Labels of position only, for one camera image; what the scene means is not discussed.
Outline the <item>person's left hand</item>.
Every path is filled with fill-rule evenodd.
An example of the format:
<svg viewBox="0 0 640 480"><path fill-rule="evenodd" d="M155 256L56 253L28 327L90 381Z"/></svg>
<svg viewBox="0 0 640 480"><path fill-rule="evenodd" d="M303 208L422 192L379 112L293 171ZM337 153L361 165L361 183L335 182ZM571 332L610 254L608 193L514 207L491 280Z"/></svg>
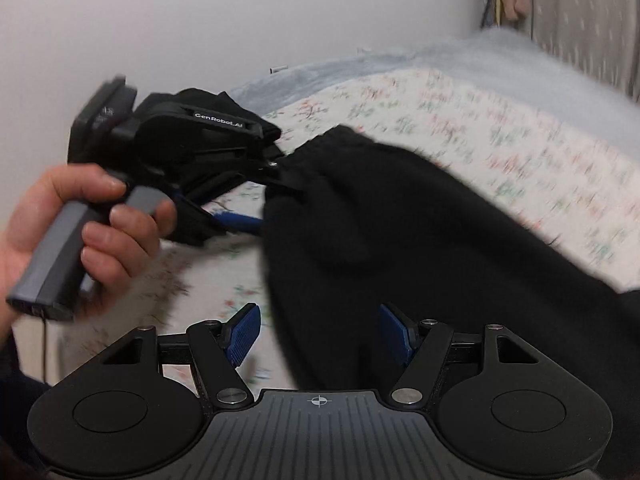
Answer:
<svg viewBox="0 0 640 480"><path fill-rule="evenodd" d="M1 234L1 335L22 313L78 318L111 307L175 227L170 200L130 195L96 165L58 166Z"/></svg>

